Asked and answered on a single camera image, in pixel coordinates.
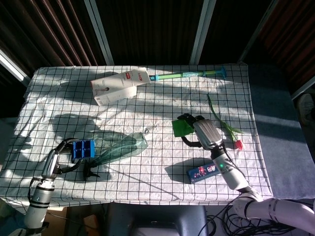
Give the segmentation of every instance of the table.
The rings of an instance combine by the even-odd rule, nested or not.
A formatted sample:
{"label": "table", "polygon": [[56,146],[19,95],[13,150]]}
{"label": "table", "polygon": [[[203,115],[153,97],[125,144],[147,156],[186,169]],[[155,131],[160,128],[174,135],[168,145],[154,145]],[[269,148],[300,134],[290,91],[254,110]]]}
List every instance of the table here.
{"label": "table", "polygon": [[[150,75],[220,69],[221,66],[147,66]],[[51,207],[105,202],[140,204],[226,204],[238,196],[223,178],[189,184],[186,170],[207,163],[210,152],[173,137],[171,121],[182,113],[203,115],[219,127],[236,165],[263,198],[273,196],[252,112],[248,67],[224,65],[227,78],[190,77],[138,87],[136,98],[97,106],[90,80],[138,66],[46,67],[38,69],[26,92],[8,156],[0,173],[0,196],[25,212],[33,176],[39,177],[47,154],[64,138],[94,139],[96,155],[124,135],[144,132],[149,147],[139,156],[102,165],[100,178],[83,180],[82,168],[58,176]],[[242,130],[244,150],[234,150],[229,136],[210,113],[208,94],[221,119]],[[196,141],[196,136],[189,139]],[[61,155],[62,165],[70,164]]]}

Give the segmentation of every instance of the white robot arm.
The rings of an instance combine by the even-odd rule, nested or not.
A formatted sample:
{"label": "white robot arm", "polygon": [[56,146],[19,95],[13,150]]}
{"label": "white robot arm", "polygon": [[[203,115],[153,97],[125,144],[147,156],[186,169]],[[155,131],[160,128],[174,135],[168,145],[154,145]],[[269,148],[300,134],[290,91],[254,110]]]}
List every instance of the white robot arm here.
{"label": "white robot arm", "polygon": [[204,119],[201,116],[194,118],[189,114],[184,114],[178,119],[185,119],[194,128],[199,144],[189,142],[186,138],[183,141],[189,146],[193,144],[195,147],[210,150],[211,159],[229,188],[241,193],[233,201],[233,208],[240,217],[270,219],[315,235],[315,215],[309,207],[300,203],[274,198],[262,200],[228,156],[221,136],[209,119]]}

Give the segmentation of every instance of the red tulip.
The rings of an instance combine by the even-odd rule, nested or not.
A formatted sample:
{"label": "red tulip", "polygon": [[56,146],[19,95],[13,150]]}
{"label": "red tulip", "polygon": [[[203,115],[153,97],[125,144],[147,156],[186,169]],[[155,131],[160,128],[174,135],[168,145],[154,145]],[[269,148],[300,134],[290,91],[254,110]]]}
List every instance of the red tulip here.
{"label": "red tulip", "polygon": [[235,144],[236,148],[238,148],[239,150],[243,150],[242,140],[237,140],[234,144]]}

